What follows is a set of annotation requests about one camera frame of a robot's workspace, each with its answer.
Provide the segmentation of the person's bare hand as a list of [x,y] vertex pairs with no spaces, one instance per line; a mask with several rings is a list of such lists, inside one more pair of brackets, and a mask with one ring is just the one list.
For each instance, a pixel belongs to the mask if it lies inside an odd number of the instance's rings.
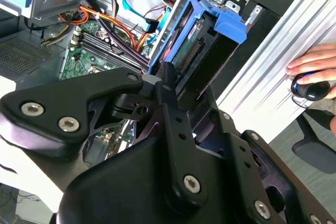
[[308,72],[311,74],[301,77],[299,84],[335,81],[335,43],[317,45],[287,65],[290,76]]

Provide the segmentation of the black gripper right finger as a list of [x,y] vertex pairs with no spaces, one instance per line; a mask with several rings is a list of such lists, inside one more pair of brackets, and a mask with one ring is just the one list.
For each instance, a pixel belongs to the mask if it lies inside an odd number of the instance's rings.
[[226,184],[216,193],[224,197],[223,214],[229,223],[335,223],[257,133],[236,130],[211,90],[201,95],[189,115],[198,146],[217,153],[225,163],[215,177]]

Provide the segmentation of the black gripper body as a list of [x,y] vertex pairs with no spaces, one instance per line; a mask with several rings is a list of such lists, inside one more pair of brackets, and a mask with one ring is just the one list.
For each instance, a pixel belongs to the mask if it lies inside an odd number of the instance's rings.
[[155,138],[82,173],[64,192],[57,223],[270,223],[270,207],[243,203],[226,159],[197,148],[207,186],[205,205],[183,214],[165,197],[167,175]]

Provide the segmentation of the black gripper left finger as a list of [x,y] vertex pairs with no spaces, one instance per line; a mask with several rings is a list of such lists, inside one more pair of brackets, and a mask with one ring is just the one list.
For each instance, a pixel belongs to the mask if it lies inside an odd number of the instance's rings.
[[77,157],[89,136],[130,119],[138,141],[163,146],[165,197],[175,208],[201,208],[207,189],[196,167],[196,146],[175,89],[117,68],[11,92],[1,98],[1,136],[15,146],[54,159]]

